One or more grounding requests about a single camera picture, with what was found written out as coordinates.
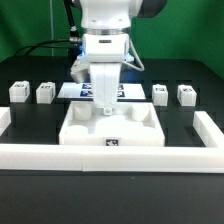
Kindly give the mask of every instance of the green backdrop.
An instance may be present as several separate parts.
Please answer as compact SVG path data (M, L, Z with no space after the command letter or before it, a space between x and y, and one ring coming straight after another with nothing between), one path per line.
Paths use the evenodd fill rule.
M224 78L223 12L224 0L168 0L157 17L133 19L131 36L142 58L195 59ZM75 15L80 24L80 13ZM62 0L0 0L0 61L52 35L69 37ZM46 49L35 52L51 53ZM55 55L67 53L55 50Z

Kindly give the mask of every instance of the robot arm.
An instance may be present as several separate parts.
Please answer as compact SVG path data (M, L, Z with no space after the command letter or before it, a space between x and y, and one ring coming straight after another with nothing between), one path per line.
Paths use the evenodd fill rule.
M73 2L82 9L81 26L84 35L83 54L72 66L71 76L76 82L82 82L88 72L95 105L103 108L105 115L111 115L117 102L121 66L123 63L128 64L126 58L130 46L140 63L140 68L132 67L144 70L127 34L131 26L130 18L139 14L144 0Z

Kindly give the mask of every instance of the black surface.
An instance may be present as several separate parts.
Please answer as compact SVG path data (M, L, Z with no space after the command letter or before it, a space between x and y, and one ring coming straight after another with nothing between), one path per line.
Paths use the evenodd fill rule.
M221 174L17 171L0 181L4 224L224 223Z
M145 72L123 70L121 83L141 83L147 101L152 101L152 85L168 88L168 107L156 107L166 137L166 146L203 147L192 127L194 111L206 111L224 131L224 80L204 64L192 60L145 60ZM71 99L55 99L51 105L36 104L36 89L41 82L72 82L67 58L13 57L0 64L0 106L10 106L12 123L0 143L58 144L58 133ZM31 96L26 103L9 102L8 89L15 81L27 80ZM197 92L196 107L181 107L177 86L192 85Z
M121 82L142 83L147 101L152 84L166 84L169 106L156 107L168 146L203 146L192 128L194 110L206 110L224 128L224 81L200 62L146 60L144 73L128 70ZM0 138L8 143L57 144L68 102L37 105L35 90L54 81L57 93L69 77L66 58L17 57L0 64L0 106L10 106L12 124ZM28 80L32 96L10 104L8 88ZM179 84L198 93L196 108L176 100ZM0 171L2 224L223 224L223 174L81 173Z

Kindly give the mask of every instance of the cable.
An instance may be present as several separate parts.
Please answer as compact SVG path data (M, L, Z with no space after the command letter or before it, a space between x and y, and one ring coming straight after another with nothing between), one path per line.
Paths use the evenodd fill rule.
M18 51L16 51L16 53L14 54L14 56L17 56L21 51L23 51L24 49L27 48L33 48L36 47L37 45L30 45L30 46L26 46L26 47L22 47L20 48ZM67 49L67 47L64 46L44 46L44 45L38 45L38 48L57 48L57 49Z
M141 59L139 58L139 56L138 56L138 54L137 54L137 52L136 52L136 50L135 50L135 47L134 47L134 45L133 45L132 40L130 40L130 47L131 47L131 51L132 51L132 53L134 54L134 57L135 57L136 61L138 62L138 65L139 65L140 67L137 67L137 66L135 66L135 65L132 65L132 64L126 62L126 61L123 61L123 64L125 64L125 65L127 65L127 66L129 66L129 67L131 67L131 68L134 68L134 69L137 70L137 71L141 71L141 72L144 71L144 70L145 70L145 67L144 67L144 65L142 64Z
M24 55L28 56L31 52L33 52L36 48L38 48L39 46L43 46L43 45L47 45L47 44L56 44L56 43L68 43L69 40L68 39L59 39L59 40L48 40L48 41L44 41L41 42L37 45L32 46Z

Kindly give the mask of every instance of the white platform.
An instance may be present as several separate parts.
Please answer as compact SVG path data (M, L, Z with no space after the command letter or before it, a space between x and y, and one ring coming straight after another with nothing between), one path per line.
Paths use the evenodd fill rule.
M91 99L93 98L91 83L65 82L60 89L58 98ZM145 94L141 84L121 83L118 87L118 99L145 100Z
M161 147L164 143L152 103L117 103L114 114L105 116L93 102L73 101L59 134L61 145Z

